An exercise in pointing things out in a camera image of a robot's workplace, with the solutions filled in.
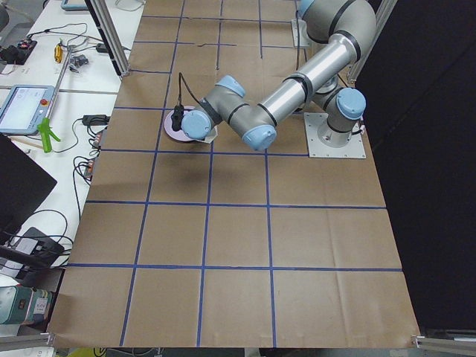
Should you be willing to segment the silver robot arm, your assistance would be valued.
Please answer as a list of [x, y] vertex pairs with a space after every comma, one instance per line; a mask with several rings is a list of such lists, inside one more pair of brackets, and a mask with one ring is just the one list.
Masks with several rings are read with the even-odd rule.
[[306, 23], [308, 37], [317, 43], [327, 43], [330, 25], [336, 13], [333, 1], [302, 1], [298, 12]]
[[255, 106], [245, 101], [245, 89], [232, 76], [224, 76], [184, 115], [181, 130], [187, 137], [202, 140], [225, 122], [250, 148], [265, 150], [281, 121], [370, 50], [376, 14], [367, 1], [302, 1], [299, 14], [308, 37], [325, 46]]

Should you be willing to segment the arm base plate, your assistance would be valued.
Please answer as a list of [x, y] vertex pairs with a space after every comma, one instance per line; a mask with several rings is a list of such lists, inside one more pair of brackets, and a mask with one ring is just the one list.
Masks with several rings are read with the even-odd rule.
[[310, 158], [365, 159], [362, 134], [356, 123], [350, 132], [332, 130], [327, 123], [327, 113], [303, 114], [306, 141]]
[[291, 27], [294, 47], [310, 48], [312, 41], [306, 32], [307, 26], [305, 21], [302, 19], [293, 19], [291, 20]]

